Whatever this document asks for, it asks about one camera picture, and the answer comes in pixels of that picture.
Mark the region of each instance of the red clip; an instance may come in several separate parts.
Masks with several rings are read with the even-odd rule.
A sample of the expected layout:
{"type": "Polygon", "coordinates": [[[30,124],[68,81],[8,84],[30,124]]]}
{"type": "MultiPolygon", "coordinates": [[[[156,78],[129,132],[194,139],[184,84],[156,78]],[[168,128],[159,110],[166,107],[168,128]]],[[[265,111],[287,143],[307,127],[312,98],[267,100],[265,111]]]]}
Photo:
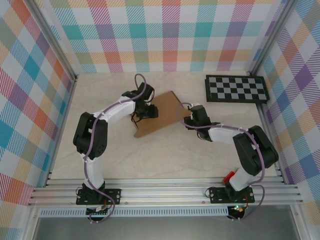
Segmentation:
{"type": "Polygon", "coordinates": [[[226,183],[230,178],[233,177],[236,173],[234,171],[229,172],[229,174],[223,179],[223,182],[226,183]]]}

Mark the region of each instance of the plaid wallpaper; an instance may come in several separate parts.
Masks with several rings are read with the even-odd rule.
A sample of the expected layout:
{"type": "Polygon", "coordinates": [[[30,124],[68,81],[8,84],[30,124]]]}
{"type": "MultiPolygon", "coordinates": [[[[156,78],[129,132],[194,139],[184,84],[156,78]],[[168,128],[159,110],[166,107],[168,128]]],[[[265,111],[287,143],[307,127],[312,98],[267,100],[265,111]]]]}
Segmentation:
{"type": "Polygon", "coordinates": [[[72,82],[23,0],[0,0],[0,239],[22,233],[72,82]]]}
{"type": "Polygon", "coordinates": [[[48,11],[45,9],[45,6],[44,6],[42,0],[35,0],[35,2],[37,3],[38,7],[40,8],[40,10],[41,10],[44,18],[46,19],[48,25],[51,27],[52,33],[54,34],[56,40],[60,44],[60,47],[61,47],[62,51],[64,52],[66,58],[68,59],[71,67],[73,68],[73,71],[75,73],[77,73],[77,74],[80,73],[79,72],[80,70],[77,69],[77,67],[76,67],[76,65],[75,65],[70,53],[67,50],[67,47],[66,47],[64,41],[62,40],[60,34],[58,33],[57,28],[56,28],[56,26],[54,25],[54,23],[52,21],[52,18],[50,17],[48,11]]]}
{"type": "Polygon", "coordinates": [[[52,29],[64,31],[67,57],[74,51],[72,62],[86,73],[243,70],[263,40],[265,21],[272,20],[271,7],[281,2],[37,1],[51,22],[41,2],[49,1],[60,23],[52,29]]]}
{"type": "Polygon", "coordinates": [[[284,7],[285,7],[287,2],[288,2],[288,0],[281,0],[281,3],[278,6],[278,9],[276,10],[276,12],[274,14],[274,16],[272,18],[272,21],[271,21],[267,31],[265,32],[265,34],[263,36],[263,39],[262,39],[262,41],[260,43],[260,46],[259,46],[258,50],[256,51],[256,53],[254,55],[253,61],[250,64],[250,67],[249,67],[249,70],[248,70],[249,73],[252,72],[254,66],[256,65],[257,60],[258,60],[258,58],[259,58],[259,56],[261,54],[261,51],[264,49],[264,47],[265,47],[265,45],[266,45],[271,33],[273,32],[274,27],[276,26],[276,23],[277,23],[279,17],[281,16],[281,13],[282,13],[282,11],[283,11],[283,9],[284,9],[284,7]]]}
{"type": "Polygon", "coordinates": [[[282,164],[320,239],[320,0],[300,0],[263,68],[265,106],[282,164]]]}

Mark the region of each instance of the wooden board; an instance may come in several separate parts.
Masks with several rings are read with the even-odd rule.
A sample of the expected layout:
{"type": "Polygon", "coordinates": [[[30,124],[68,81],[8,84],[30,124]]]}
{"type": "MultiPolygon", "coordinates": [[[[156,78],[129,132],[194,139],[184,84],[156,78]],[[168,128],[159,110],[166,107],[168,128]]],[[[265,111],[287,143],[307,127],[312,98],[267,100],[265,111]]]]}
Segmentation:
{"type": "MultiPolygon", "coordinates": [[[[137,122],[135,124],[137,130],[133,135],[135,138],[141,138],[179,121],[176,108],[180,104],[180,101],[173,91],[168,91],[159,96],[155,96],[151,103],[158,108],[159,116],[157,118],[147,118],[137,122]]],[[[184,117],[190,115],[190,111],[180,107],[178,114],[181,119],[184,119],[184,117]]]]}

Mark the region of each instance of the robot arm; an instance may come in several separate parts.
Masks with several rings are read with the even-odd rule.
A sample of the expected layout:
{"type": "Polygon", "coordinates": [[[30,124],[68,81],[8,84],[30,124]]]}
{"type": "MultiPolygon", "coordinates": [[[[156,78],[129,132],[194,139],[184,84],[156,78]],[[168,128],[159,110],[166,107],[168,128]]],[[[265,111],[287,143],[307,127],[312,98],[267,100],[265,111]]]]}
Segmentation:
{"type": "MultiPolygon", "coordinates": [[[[93,184],[93,186],[100,191],[105,188],[105,182],[101,170],[100,156],[107,148],[108,127],[117,123],[124,116],[130,114],[135,114],[140,119],[158,117],[157,107],[150,104],[154,96],[154,88],[150,85],[146,85],[146,89],[141,97],[135,100],[130,100],[133,97],[138,96],[143,91],[143,88],[144,83],[141,83],[137,90],[123,93],[117,101],[122,103],[115,105],[106,112],[104,112],[104,110],[95,112],[93,114],[84,112],[80,116],[73,138],[73,144],[76,146],[77,152],[81,154],[83,159],[90,146],[93,124],[96,118],[102,114],[95,125],[93,145],[86,162],[88,179],[90,179],[90,182],[93,184]]],[[[84,180],[82,188],[89,193],[87,195],[96,196],[97,201],[99,202],[100,198],[102,198],[102,195],[97,194],[97,192],[88,183],[88,179],[84,180]]]]}
{"type": "MultiPolygon", "coordinates": [[[[211,123],[202,105],[191,106],[191,116],[184,118],[184,123],[192,127],[212,126],[196,129],[202,140],[234,144],[241,167],[225,184],[225,193],[231,202],[243,197],[242,190],[249,186],[261,172],[261,160],[258,152],[247,134],[237,129],[224,128],[219,122],[211,123]]],[[[253,136],[261,151],[264,167],[267,169],[278,161],[279,156],[274,146],[260,126],[253,126],[247,130],[253,136]]]]}

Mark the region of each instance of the beige tabletop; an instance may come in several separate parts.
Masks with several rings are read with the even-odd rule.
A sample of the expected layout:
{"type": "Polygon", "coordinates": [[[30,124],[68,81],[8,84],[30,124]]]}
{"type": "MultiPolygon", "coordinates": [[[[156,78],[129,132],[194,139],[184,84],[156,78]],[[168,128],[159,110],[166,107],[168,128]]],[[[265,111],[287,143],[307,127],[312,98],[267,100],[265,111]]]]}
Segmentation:
{"type": "MultiPolygon", "coordinates": [[[[205,106],[212,122],[250,128],[261,125],[255,104],[206,102],[206,74],[217,72],[146,72],[147,83],[155,95],[174,91],[181,102],[205,106]]],[[[220,72],[243,75],[244,72],[220,72]]],[[[52,179],[82,179],[83,162],[73,145],[73,137],[82,113],[94,113],[117,101],[122,93],[135,89],[134,73],[82,73],[67,117],[52,179]]],[[[124,117],[108,128],[108,144],[100,157],[106,179],[210,178],[225,177],[240,167],[234,145],[200,140],[194,130],[174,123],[142,138],[124,117]]],[[[272,166],[266,176],[275,176],[272,166]]]]}

